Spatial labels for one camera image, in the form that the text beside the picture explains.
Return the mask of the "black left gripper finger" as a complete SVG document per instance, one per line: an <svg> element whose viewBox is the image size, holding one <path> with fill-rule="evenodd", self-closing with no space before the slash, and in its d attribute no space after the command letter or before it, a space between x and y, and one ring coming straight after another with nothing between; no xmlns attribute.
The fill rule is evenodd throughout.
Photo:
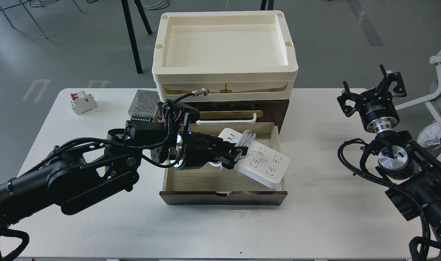
<svg viewBox="0 0 441 261"><path fill-rule="evenodd" d="M235 145L235 143L224 141L220 137L206 135L209 148L247 148L247 146Z"/></svg>
<svg viewBox="0 0 441 261"><path fill-rule="evenodd" d="M214 167L224 167L232 170L234 165L247 155L248 150L229 150L227 152L219 152L214 154L214 161L210 164Z"/></svg>

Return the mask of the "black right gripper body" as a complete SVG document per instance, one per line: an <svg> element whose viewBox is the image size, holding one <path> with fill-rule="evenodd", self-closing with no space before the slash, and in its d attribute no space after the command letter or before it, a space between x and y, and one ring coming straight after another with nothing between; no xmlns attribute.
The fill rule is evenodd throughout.
<svg viewBox="0 0 441 261"><path fill-rule="evenodd" d="M364 130L370 133L376 132L378 119L383 119L395 127L399 123L399 116L392 102L392 94L387 90L376 91L371 89L360 94L362 100L356 103Z"/></svg>

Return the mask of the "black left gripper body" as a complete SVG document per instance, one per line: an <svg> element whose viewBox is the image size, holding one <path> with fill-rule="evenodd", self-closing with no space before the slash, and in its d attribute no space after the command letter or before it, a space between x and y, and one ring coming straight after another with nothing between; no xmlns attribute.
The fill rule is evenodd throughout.
<svg viewBox="0 0 441 261"><path fill-rule="evenodd" d="M185 138L185 152L176 165L175 170L194 170L203 167L208 162L214 161L214 154L227 152L231 148L209 148L206 134L189 132Z"/></svg>

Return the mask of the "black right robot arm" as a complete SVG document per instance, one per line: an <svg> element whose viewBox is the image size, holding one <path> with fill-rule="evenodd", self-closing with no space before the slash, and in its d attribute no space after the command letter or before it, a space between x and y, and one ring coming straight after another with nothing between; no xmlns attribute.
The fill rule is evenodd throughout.
<svg viewBox="0 0 441 261"><path fill-rule="evenodd" d="M431 247L441 256L441 162L416 143L408 131L395 132L400 119L393 98L406 96L400 72L387 72L377 87L355 94L347 82L337 101L345 116L358 112L364 130L375 134L343 142L338 159L354 175L388 188L385 194L410 221L419 217L422 236L409 242L413 261L425 261Z"/></svg>

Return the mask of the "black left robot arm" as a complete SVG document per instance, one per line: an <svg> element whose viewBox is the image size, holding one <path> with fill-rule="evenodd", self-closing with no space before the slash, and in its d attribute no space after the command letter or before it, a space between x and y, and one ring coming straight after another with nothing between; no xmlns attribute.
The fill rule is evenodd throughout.
<svg viewBox="0 0 441 261"><path fill-rule="evenodd" d="M110 129L106 139L77 138L55 146L39 164L0 184L0 261L17 258L29 243L26 232L10 225L53 204L74 215L139 180L142 160L177 170L219 163L232 170L248 152L251 141L189 132L200 112L182 100L206 96L207 89L161 102L155 91L137 91L123 129Z"/></svg>

